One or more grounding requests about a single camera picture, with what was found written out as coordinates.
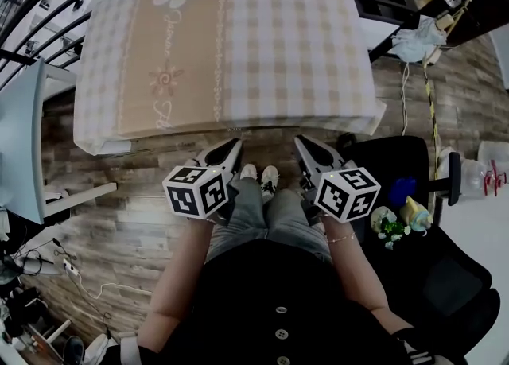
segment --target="black shirt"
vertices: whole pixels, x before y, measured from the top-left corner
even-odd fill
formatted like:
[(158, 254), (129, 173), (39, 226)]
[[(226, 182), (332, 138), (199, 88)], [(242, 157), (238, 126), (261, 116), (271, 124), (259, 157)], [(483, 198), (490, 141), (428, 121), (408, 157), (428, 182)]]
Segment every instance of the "black shirt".
[[(161, 353), (140, 355), (143, 363), (412, 364), (407, 351), (344, 297), (329, 264), (260, 239), (206, 264), (188, 318)], [(119, 363), (119, 347), (102, 363)]]

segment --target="white sneaker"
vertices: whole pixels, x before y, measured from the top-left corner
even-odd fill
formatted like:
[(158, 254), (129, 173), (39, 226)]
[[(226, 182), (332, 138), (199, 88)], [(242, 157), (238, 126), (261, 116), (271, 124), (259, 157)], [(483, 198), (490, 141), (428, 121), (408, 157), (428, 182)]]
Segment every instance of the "white sneaker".
[(273, 165), (269, 165), (262, 173), (262, 198), (263, 203), (269, 202), (274, 198), (274, 193), (278, 186), (279, 174), (278, 169)]
[(244, 177), (251, 177), (255, 180), (258, 178), (258, 173), (256, 173), (255, 165), (244, 165), (242, 172), (240, 172), (240, 180)]

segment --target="bracelet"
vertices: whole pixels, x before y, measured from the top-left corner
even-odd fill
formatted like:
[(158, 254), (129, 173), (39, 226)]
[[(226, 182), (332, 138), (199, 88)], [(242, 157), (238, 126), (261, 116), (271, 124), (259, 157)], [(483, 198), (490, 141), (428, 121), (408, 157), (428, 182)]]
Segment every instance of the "bracelet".
[(343, 236), (342, 238), (332, 239), (330, 241), (327, 241), (327, 243), (330, 244), (330, 243), (341, 242), (341, 241), (344, 241), (345, 239), (348, 239), (348, 238), (354, 239), (355, 236), (356, 236), (356, 233), (352, 232), (350, 235)]

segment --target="white desk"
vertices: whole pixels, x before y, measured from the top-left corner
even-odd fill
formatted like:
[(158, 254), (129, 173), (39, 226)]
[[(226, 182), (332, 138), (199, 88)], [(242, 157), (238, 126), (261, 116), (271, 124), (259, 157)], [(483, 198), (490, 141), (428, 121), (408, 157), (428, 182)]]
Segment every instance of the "white desk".
[(117, 189), (116, 183), (109, 183), (45, 203), (41, 116), (48, 78), (76, 82), (72, 73), (39, 60), (0, 93), (0, 205), (40, 224), (46, 216)]

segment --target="white cable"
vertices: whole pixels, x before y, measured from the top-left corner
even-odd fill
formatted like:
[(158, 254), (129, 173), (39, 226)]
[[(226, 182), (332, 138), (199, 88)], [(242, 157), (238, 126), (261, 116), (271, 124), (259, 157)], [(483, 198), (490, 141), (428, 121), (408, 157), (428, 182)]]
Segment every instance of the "white cable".
[(405, 85), (406, 85), (406, 81), (408, 81), (409, 76), (410, 76), (410, 66), (409, 66), (409, 63), (406, 63), (405, 69), (403, 70), (403, 78), (402, 78), (402, 86), (401, 86), (401, 100), (403, 102), (403, 131), (401, 132), (402, 136), (405, 136), (406, 127), (408, 126), (408, 114), (406, 113)]
[(120, 289), (130, 289), (130, 290), (133, 290), (134, 292), (137, 292), (137, 293), (141, 293), (141, 294), (146, 294), (148, 296), (151, 296), (153, 293), (152, 292), (148, 292), (146, 290), (141, 290), (141, 289), (136, 289), (135, 287), (131, 287), (129, 285), (117, 285), (116, 283), (106, 283), (104, 285), (101, 285), (101, 289), (99, 291), (99, 294), (97, 296), (92, 296), (87, 289), (84, 288), (83, 286), (83, 283), (82, 283), (82, 278), (81, 278), (81, 274), (78, 274), (78, 278), (80, 278), (80, 286), (81, 288), (83, 289), (83, 291), (90, 297), (90, 298), (93, 298), (94, 300), (98, 300), (101, 295), (103, 294), (103, 287), (106, 287), (107, 285), (114, 285)]

